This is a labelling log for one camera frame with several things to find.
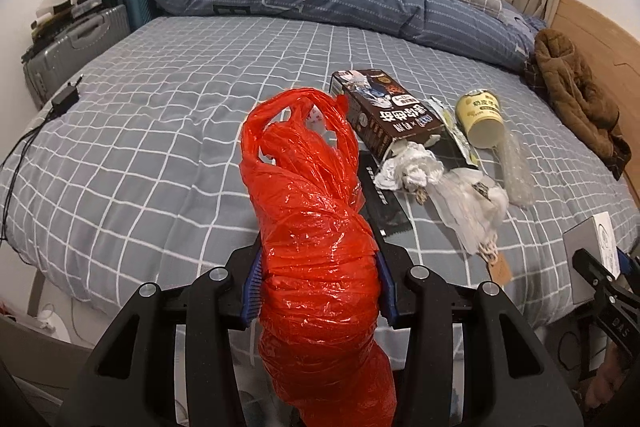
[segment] suitcase handle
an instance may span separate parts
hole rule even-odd
[[[79,50],[95,44],[109,31],[109,22],[103,16],[93,17],[73,28],[68,37],[73,49]]]

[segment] yellow cup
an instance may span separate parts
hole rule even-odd
[[[491,91],[478,89],[461,96],[456,116],[469,143],[478,149],[491,149],[504,137],[500,102]]]

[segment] brown jacket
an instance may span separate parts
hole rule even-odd
[[[538,71],[532,64],[527,68],[527,84],[619,180],[631,159],[618,126],[620,112],[593,78],[580,51],[566,35],[545,29],[536,36],[536,62]],[[541,87],[546,93],[540,93]]]

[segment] plastic bag handle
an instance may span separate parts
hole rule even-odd
[[[358,162],[358,142],[351,125],[345,118],[346,99],[339,96],[336,100],[322,91],[309,87],[283,91],[271,100],[262,102],[249,113],[241,131],[242,159],[263,163],[258,157],[259,144],[270,121],[287,107],[291,108],[292,120],[300,118],[303,121],[308,117],[314,105],[322,113],[327,129],[334,131],[337,138],[337,150],[355,171]]]

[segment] brown box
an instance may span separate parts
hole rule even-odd
[[[382,70],[336,71],[329,93],[347,96],[347,120],[379,162],[397,140],[424,144],[445,133],[438,117]]]

